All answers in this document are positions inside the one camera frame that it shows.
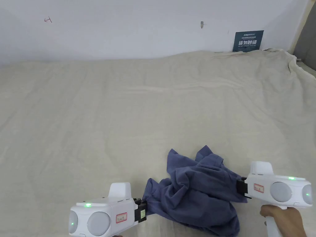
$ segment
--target crumpled fabric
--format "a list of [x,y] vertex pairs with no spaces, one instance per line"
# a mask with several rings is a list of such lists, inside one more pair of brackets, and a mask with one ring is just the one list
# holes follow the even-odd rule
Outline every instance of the crumpled fabric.
[[158,214],[185,226],[217,236],[237,236],[240,231],[235,208],[230,202],[246,203],[237,193],[241,177],[227,169],[223,159],[204,146],[195,160],[171,149],[167,159],[170,178],[147,181],[143,200],[147,215]]

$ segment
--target human hand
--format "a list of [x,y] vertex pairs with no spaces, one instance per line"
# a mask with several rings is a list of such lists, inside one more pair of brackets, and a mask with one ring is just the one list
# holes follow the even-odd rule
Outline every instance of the human hand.
[[263,205],[260,215],[273,217],[283,237],[306,237],[301,214],[294,207],[283,210],[278,206]]

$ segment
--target sign with chinese text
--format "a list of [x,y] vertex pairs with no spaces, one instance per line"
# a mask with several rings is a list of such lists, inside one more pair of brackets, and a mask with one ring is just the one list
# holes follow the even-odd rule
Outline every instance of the sign with chinese text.
[[236,32],[233,52],[259,50],[263,30]]

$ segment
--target red bordered label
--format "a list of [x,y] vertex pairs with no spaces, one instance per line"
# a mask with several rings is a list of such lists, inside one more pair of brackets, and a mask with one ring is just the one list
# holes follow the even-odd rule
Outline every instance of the red bordered label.
[[116,223],[121,223],[127,220],[127,212],[116,215]]
[[254,184],[253,189],[258,191],[258,192],[264,193],[264,187],[259,185],[259,184]]

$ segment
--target gray headboard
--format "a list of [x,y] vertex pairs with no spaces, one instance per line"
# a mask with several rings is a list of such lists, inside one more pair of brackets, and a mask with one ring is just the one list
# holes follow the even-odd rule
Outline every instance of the gray headboard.
[[308,15],[294,49],[294,55],[302,59],[310,68],[316,70],[316,4]]

